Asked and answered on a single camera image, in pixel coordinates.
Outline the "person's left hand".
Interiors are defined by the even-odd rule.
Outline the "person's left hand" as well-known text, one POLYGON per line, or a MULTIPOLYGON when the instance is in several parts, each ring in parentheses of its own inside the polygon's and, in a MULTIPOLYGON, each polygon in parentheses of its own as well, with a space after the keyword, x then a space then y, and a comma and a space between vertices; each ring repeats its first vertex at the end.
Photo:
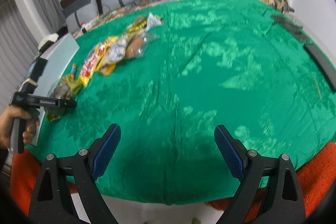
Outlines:
MULTIPOLYGON (((1 149, 10 148, 11 126, 14 118, 22 118, 25 120, 31 119, 31 115, 22 108, 17 106, 8 106, 1 114, 1 149)), ((23 143, 31 144, 39 126, 39 118, 36 118, 33 123, 30 123, 23 132, 23 143)))

